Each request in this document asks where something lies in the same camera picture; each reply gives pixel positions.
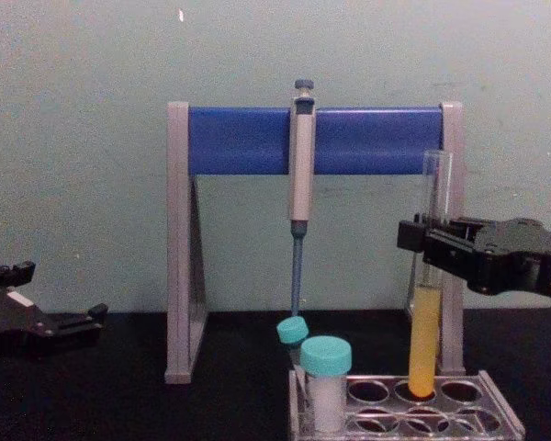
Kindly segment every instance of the black robotic claw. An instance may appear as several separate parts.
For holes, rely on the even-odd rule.
[[[96,305],[86,314],[45,314],[14,290],[33,277],[35,264],[0,266],[0,355],[42,355],[96,343],[108,306]]]
[[[551,297],[551,232],[537,220],[459,218],[430,228],[417,215],[399,223],[398,247],[423,253],[424,262],[482,294],[522,290]]]

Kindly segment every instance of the black table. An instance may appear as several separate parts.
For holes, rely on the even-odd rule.
[[[312,334],[354,350],[352,373],[405,375],[402,311],[305,312]],[[163,384],[165,315],[111,314],[97,347],[0,358],[0,440],[285,440],[284,312],[210,314],[194,381]],[[523,421],[551,440],[551,309],[465,313],[469,374],[487,370]]]

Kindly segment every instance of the white sticker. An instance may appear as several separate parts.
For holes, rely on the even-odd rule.
[[[34,303],[32,301],[30,301],[29,299],[27,299],[25,296],[23,296],[22,294],[16,292],[16,291],[10,291],[7,296],[12,299],[12,300],[15,300],[17,301],[18,303],[20,303],[22,306],[25,306],[25,307],[29,307],[29,306],[33,306]]]

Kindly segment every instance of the pale green wall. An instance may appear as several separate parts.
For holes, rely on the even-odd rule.
[[[287,106],[301,76],[321,107],[463,101],[467,214],[551,229],[551,2],[0,0],[0,260],[39,263],[22,292],[52,311],[162,310],[165,103]],[[285,308],[286,179],[200,188],[211,307]],[[317,179],[307,307],[402,305],[394,241],[415,188]]]

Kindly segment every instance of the yellow liquid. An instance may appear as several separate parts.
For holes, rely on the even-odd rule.
[[[440,289],[414,289],[408,388],[413,395],[421,398],[433,393],[440,310]]]

